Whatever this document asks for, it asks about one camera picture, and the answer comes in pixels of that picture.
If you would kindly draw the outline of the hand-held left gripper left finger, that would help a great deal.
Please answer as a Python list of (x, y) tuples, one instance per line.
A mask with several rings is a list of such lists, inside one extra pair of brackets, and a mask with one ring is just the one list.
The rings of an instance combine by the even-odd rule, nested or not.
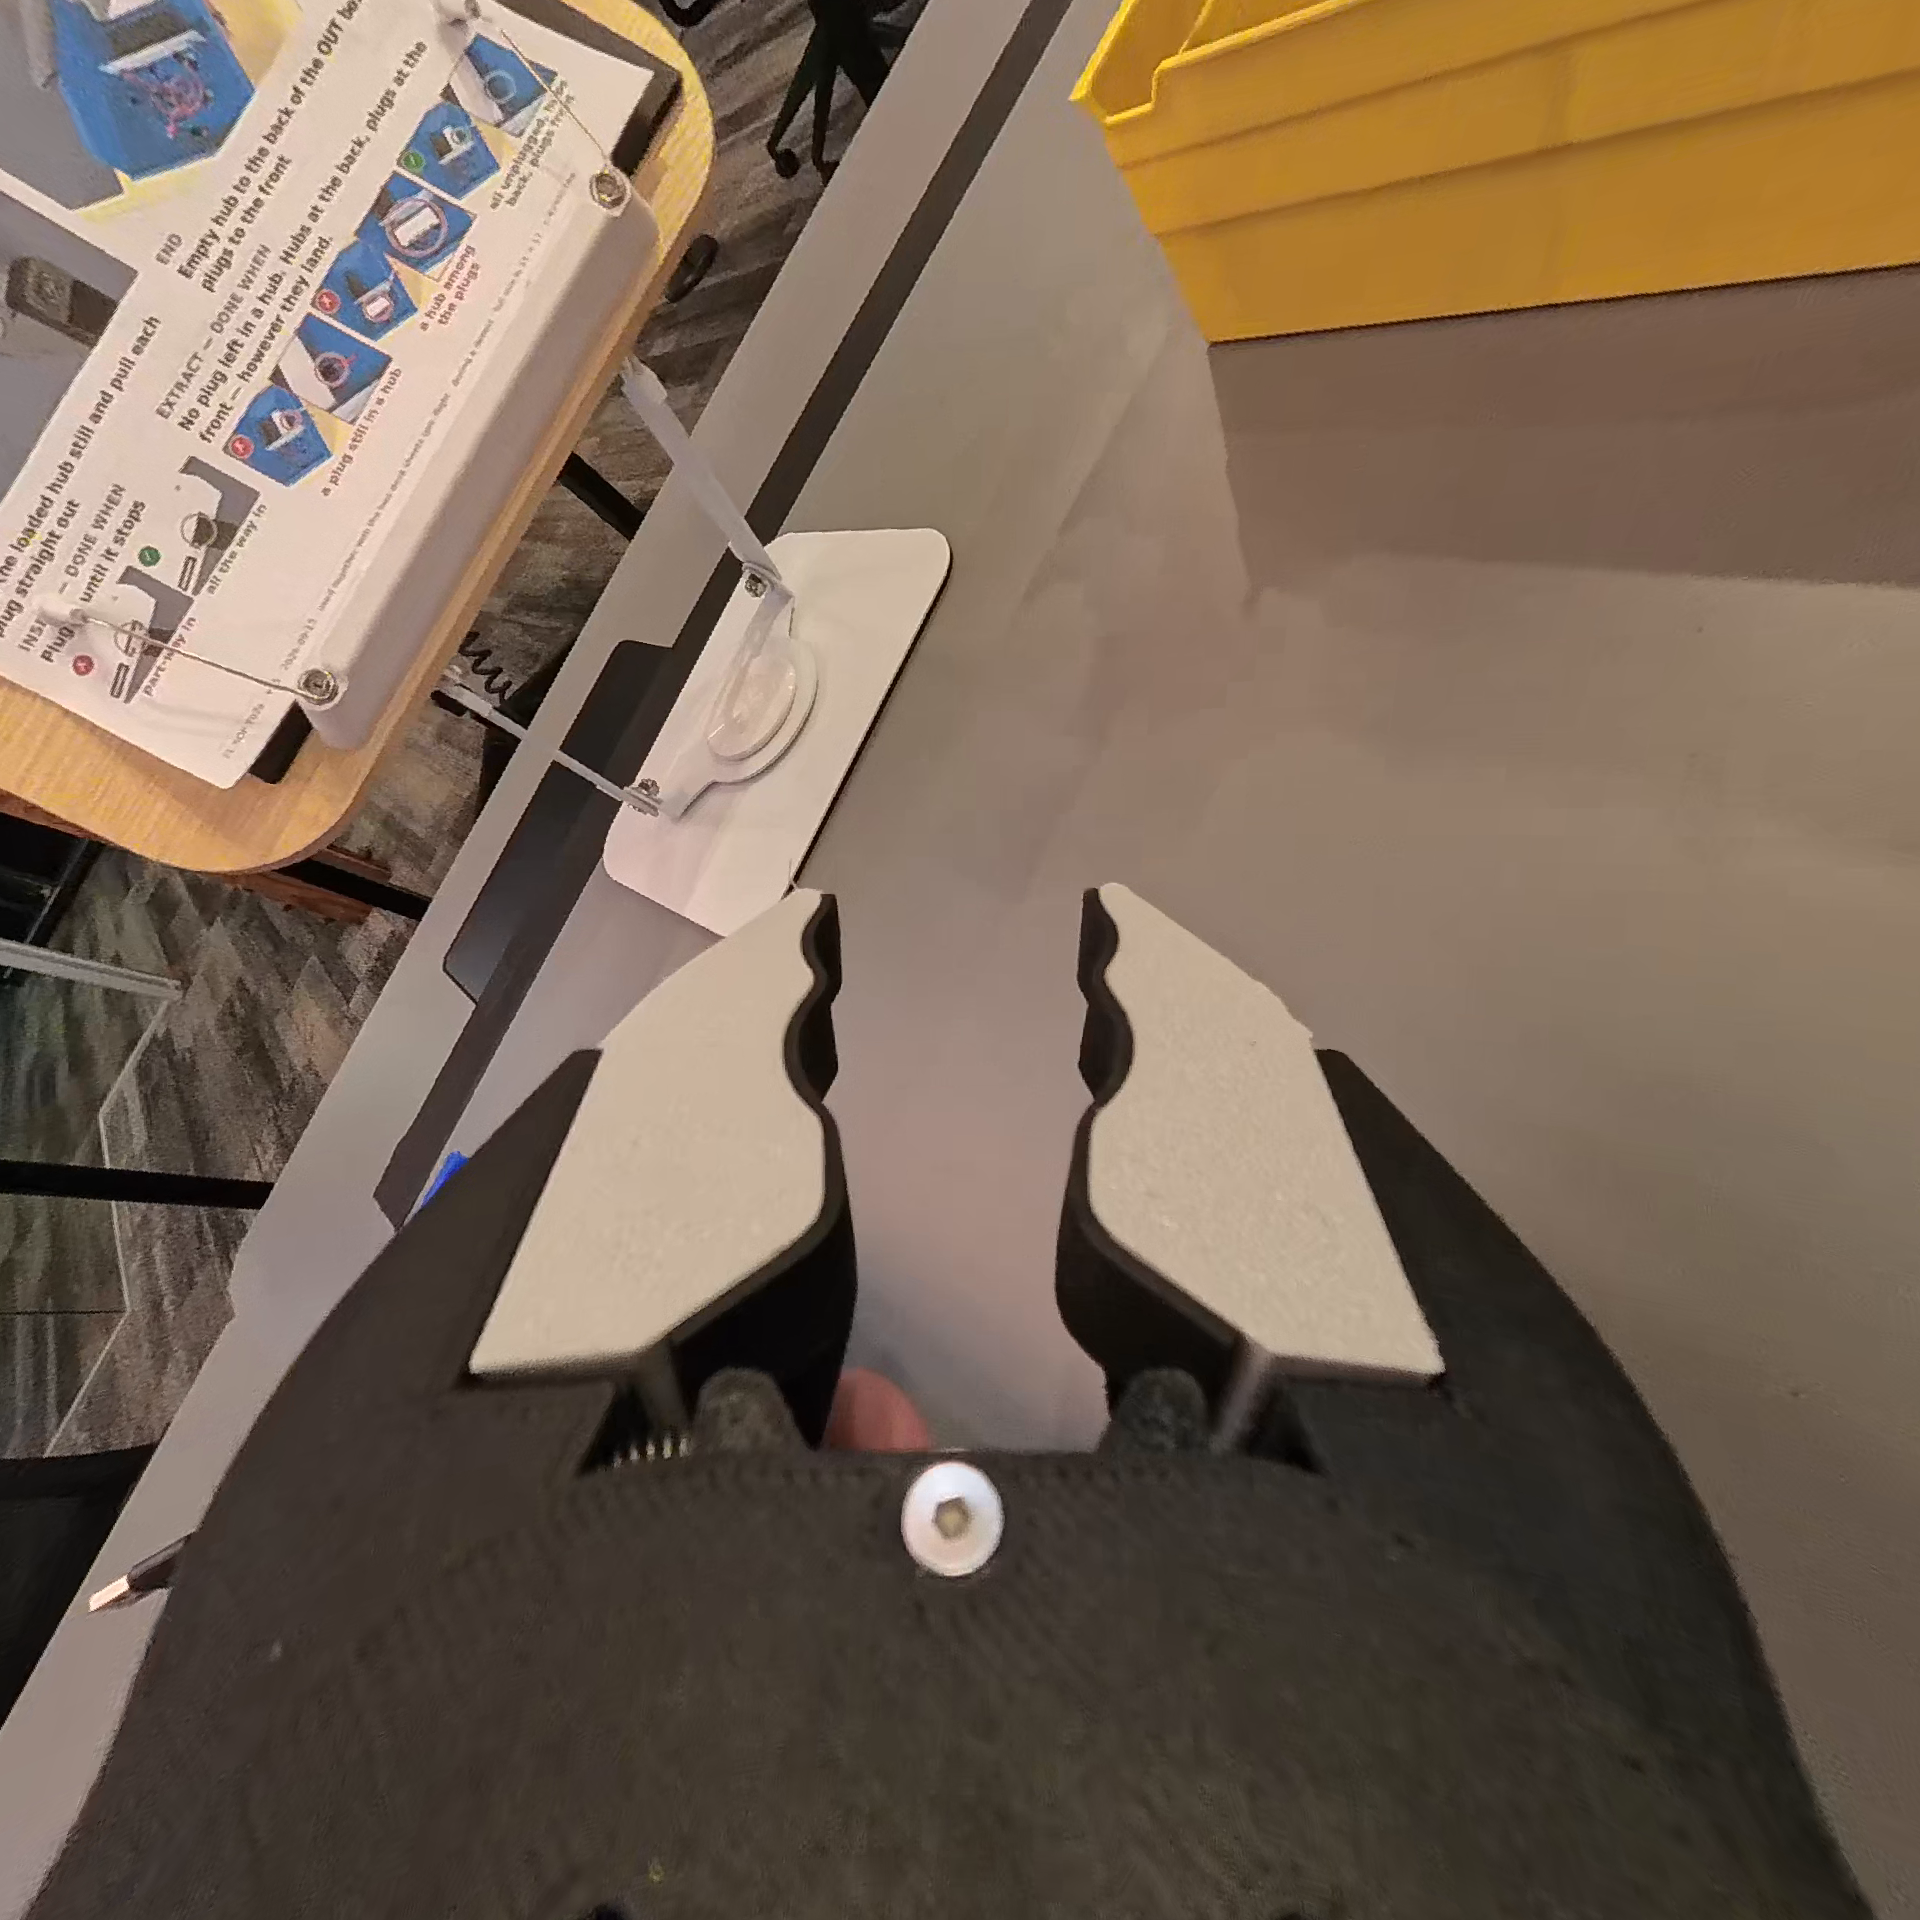
[(797, 888), (648, 989), (469, 1159), (499, 1204), (478, 1388), (607, 1385), (639, 1437), (687, 1434), (720, 1376), (761, 1376), (824, 1440), (857, 1303), (829, 894)]

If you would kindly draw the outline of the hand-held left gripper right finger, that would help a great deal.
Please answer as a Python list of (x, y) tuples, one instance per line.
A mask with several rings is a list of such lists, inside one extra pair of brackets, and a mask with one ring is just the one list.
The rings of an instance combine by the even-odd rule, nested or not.
[(1309, 1026), (1262, 977), (1109, 880), (1073, 956), (1088, 1104), (1053, 1300), (1109, 1434), (1248, 1449), (1281, 1388), (1446, 1378)]

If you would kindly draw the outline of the person's left hand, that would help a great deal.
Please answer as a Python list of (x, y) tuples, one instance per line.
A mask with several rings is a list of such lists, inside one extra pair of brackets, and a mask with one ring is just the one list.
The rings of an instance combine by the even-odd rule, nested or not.
[(848, 1366), (832, 1392), (823, 1446), (848, 1454), (926, 1454), (932, 1440), (919, 1405), (893, 1378)]

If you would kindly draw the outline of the white sheet stand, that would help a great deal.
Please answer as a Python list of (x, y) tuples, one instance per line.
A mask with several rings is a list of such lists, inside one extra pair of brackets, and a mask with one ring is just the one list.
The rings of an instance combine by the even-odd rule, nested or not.
[[(655, 208), (628, 177), (604, 166), (564, 184), (542, 223), (528, 202), (486, 202), (476, 261), (448, 270), (433, 325), (392, 351), (342, 456), (260, 527), (276, 654), (308, 671), (312, 728), (336, 751), (369, 742), (520, 481), (545, 481), (568, 369), (604, 386), (607, 353), (582, 325), (605, 328), (628, 270), (659, 250)], [(953, 553), (926, 525), (755, 534), (659, 376), (628, 360), (617, 381), (739, 577), (612, 801), (600, 862), (732, 933), (797, 876)]]

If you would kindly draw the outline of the light wooden side table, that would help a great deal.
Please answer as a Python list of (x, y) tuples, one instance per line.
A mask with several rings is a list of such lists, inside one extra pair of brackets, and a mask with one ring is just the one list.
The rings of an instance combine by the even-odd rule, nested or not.
[(655, 213), (659, 234), (637, 262), (619, 270), (617, 300), (582, 342), (552, 346), (544, 356), (549, 368), (564, 375), (564, 386), (552, 400), (534, 402), (528, 450), (513, 456), (488, 454), (480, 477), (456, 487), (456, 506), (480, 506), (484, 514), (470, 532), (453, 537), (456, 566), (430, 598), (433, 620), (406, 655), (405, 679), (380, 709), (368, 742), (333, 749), (308, 741), (276, 783), (244, 776), (216, 788), (163, 766), (24, 688), (4, 688), (4, 810), (27, 810), (44, 824), (190, 872), (254, 872), (321, 853), (364, 807), (369, 785), (406, 744), (444, 666), (453, 662), (460, 640), (559, 481), (563, 462), (592, 423), (617, 360), (660, 306), (708, 209), (712, 110), (689, 52), (659, 14), (639, 5), (582, 1), (575, 9), (609, 32), (623, 52), (644, 52), (678, 73), (678, 102), (639, 159), (636, 183)]

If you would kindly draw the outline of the printed instruction sheet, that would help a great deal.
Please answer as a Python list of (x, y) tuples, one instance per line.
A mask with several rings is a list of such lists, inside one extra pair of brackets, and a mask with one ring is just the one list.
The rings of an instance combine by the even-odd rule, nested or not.
[(648, 266), (582, 5), (4, 5), (4, 685), (208, 788), (368, 744)]

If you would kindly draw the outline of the yellow plastic bin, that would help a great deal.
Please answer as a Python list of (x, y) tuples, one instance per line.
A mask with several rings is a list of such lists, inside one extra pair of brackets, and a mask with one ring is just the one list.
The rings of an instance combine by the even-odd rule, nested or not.
[(1072, 101), (1212, 344), (1918, 257), (1915, 1), (1133, 1)]

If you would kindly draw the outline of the black office chair base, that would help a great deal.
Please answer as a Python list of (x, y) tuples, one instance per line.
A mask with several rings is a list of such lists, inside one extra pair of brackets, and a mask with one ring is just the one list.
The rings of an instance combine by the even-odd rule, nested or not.
[(919, 21), (920, 5), (859, 1), (800, 5), (806, 33), (785, 77), (779, 104), (758, 130), (758, 145), (782, 180), (806, 166), (828, 183), (839, 166), (829, 152), (835, 98), (848, 89), (870, 106), (895, 54)]

